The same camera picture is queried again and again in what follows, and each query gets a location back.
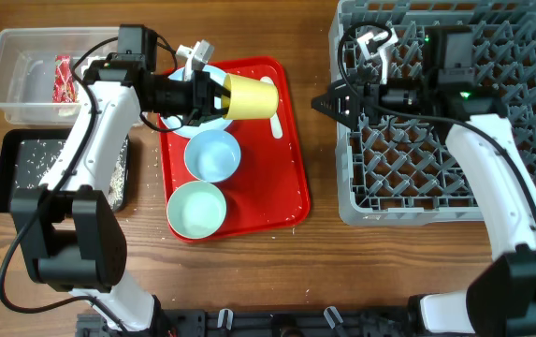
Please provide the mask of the yellow plastic cup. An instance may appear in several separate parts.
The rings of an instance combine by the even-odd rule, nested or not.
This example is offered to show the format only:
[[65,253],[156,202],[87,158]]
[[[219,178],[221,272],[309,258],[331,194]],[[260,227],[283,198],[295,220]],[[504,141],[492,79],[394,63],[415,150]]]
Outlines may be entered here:
[[270,119],[279,106],[278,89],[270,82],[227,74],[224,88],[230,92],[222,96],[226,120]]

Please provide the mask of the light green bowl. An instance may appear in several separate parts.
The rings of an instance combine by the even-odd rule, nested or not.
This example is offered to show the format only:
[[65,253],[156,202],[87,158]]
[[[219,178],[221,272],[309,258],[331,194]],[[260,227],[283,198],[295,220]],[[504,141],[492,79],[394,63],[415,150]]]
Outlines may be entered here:
[[178,187],[167,202],[171,229],[190,240],[214,234],[224,223],[226,212],[224,194],[215,185],[201,181]]

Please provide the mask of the light blue bowl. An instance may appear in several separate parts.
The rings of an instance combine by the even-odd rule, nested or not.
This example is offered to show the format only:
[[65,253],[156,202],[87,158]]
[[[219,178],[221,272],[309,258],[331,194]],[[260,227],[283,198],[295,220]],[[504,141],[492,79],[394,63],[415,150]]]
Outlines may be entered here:
[[241,148],[234,136],[224,130],[207,130],[193,136],[185,146],[184,164],[196,179],[220,183],[239,168]]

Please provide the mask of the white plastic spoon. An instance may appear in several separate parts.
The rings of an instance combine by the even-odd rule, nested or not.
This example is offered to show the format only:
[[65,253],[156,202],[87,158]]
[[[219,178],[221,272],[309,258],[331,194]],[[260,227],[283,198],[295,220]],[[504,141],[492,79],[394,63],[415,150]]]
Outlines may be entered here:
[[[274,84],[273,80],[268,76],[264,76],[260,80],[265,83]],[[269,119],[269,122],[270,122],[272,137],[274,139],[281,139],[283,137],[283,131],[282,131],[282,125],[281,125],[277,112],[275,112],[271,116],[271,118]]]

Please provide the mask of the red candy wrapper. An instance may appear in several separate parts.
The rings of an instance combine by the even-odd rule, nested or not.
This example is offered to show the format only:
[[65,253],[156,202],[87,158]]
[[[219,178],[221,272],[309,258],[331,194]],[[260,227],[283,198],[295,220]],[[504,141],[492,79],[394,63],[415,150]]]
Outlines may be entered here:
[[71,72],[71,58],[69,55],[55,57],[55,72],[52,92],[53,103],[76,103],[77,93]]

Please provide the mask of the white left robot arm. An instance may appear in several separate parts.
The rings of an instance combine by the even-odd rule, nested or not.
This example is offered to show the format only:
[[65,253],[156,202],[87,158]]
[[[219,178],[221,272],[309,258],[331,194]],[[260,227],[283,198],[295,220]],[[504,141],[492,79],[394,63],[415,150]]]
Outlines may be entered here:
[[35,283],[65,293],[67,303],[90,304],[108,334],[172,336],[160,301],[126,271],[126,239],[107,200],[111,175],[130,129],[148,113],[198,126],[223,115],[214,100],[227,90],[203,70],[213,53],[207,41],[171,51],[181,81],[157,72],[167,41],[152,29],[124,24],[114,42],[106,57],[86,52],[72,66],[84,96],[79,116],[38,186],[15,192],[9,249],[22,253]]

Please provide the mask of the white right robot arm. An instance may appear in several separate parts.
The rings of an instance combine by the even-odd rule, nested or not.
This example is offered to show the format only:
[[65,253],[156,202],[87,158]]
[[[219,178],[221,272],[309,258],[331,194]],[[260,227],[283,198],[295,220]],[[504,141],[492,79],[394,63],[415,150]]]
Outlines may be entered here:
[[429,26],[419,80],[342,76],[312,107],[351,128],[358,117],[429,122],[466,176],[484,217],[492,263],[468,288],[412,298],[413,334],[536,335],[536,186],[499,93],[476,83],[473,32]]

